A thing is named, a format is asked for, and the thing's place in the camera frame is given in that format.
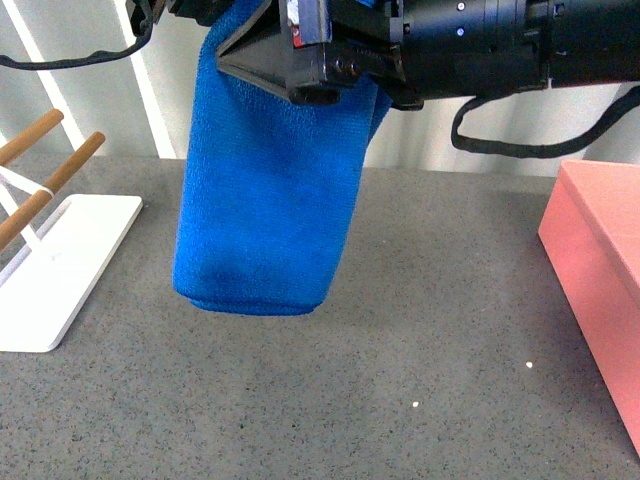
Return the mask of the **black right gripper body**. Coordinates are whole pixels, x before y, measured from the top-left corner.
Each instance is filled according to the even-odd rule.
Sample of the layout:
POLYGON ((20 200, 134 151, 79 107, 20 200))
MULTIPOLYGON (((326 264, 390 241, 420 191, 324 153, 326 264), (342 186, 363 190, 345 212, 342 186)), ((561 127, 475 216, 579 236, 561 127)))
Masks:
POLYGON ((393 108, 423 107, 401 58, 401 1, 281 1, 279 10, 289 101, 333 105, 367 77, 392 99, 393 108))

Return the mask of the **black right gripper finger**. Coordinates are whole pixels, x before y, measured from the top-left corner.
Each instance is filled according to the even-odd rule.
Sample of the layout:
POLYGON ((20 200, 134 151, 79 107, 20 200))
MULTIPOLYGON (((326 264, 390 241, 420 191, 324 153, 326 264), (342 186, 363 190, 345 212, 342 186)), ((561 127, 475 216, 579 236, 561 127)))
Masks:
POLYGON ((216 50, 218 69, 296 105, 332 105, 358 83, 339 30, 368 1, 265 1, 216 50))

